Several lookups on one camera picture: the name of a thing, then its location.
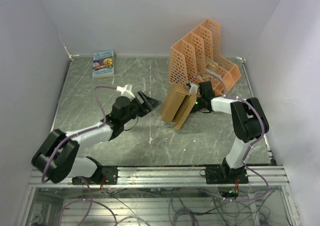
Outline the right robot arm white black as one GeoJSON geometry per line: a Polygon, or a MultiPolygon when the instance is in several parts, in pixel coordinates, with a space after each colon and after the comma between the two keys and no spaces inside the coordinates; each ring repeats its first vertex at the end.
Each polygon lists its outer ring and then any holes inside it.
{"type": "Polygon", "coordinates": [[[256,97],[247,99],[216,96],[210,81],[199,84],[200,97],[192,112],[202,109],[231,115],[235,140],[220,166],[220,178],[226,184],[233,183],[246,173],[244,161],[251,148],[269,131],[269,122],[256,97]]]}

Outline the brown cardboard box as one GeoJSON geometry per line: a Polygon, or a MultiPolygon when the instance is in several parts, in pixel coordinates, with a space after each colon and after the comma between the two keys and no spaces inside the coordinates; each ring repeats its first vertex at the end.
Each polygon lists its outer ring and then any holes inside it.
{"type": "Polygon", "coordinates": [[[174,82],[161,107],[161,119],[167,123],[174,123],[173,130],[180,130],[196,100],[196,96],[189,94],[188,86],[174,82]]]}

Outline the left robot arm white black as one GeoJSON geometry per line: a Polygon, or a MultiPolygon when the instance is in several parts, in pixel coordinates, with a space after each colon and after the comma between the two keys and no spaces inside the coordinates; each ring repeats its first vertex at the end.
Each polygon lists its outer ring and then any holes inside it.
{"type": "Polygon", "coordinates": [[[42,172],[41,181],[60,183],[72,177],[77,183],[91,185],[110,183],[118,179],[116,167],[103,166],[92,157],[77,156],[81,146],[92,146],[117,138],[125,131],[125,124],[142,118],[161,104],[161,101],[138,91],[138,95],[121,95],[116,98],[111,112],[87,128],[63,132],[55,129],[49,133],[31,160],[31,164],[42,172]]]}

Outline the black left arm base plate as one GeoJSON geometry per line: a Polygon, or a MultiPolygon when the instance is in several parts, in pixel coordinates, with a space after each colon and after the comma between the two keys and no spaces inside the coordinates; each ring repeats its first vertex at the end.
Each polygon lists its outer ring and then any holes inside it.
{"type": "Polygon", "coordinates": [[[72,185],[116,185],[118,181],[118,168],[114,166],[101,166],[91,177],[77,176],[71,180],[72,185]]]}

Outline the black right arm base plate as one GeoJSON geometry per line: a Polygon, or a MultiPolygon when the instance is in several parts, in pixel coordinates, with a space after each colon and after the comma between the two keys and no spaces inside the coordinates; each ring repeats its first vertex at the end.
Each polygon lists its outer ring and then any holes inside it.
{"type": "Polygon", "coordinates": [[[247,170],[242,166],[237,169],[229,168],[228,165],[212,164],[201,169],[199,175],[205,177],[208,185],[213,184],[247,184],[249,182],[247,170]]]}

